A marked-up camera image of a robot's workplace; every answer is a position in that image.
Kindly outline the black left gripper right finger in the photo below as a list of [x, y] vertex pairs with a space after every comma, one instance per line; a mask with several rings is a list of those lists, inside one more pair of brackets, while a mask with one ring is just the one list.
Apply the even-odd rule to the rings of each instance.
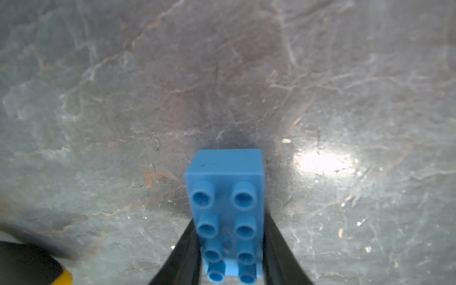
[[264, 217], [263, 275], [266, 285], [313, 285], [272, 216]]

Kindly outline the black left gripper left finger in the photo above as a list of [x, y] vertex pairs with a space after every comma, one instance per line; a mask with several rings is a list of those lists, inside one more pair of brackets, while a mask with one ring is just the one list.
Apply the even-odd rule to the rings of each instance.
[[192, 219], [149, 285], [199, 285], [201, 253]]

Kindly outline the blue lego brick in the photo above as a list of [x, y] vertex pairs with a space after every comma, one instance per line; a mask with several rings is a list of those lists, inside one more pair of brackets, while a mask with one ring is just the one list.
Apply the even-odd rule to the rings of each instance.
[[262, 276], [265, 179], [262, 151], [199, 150], [185, 172], [204, 270], [254, 285]]

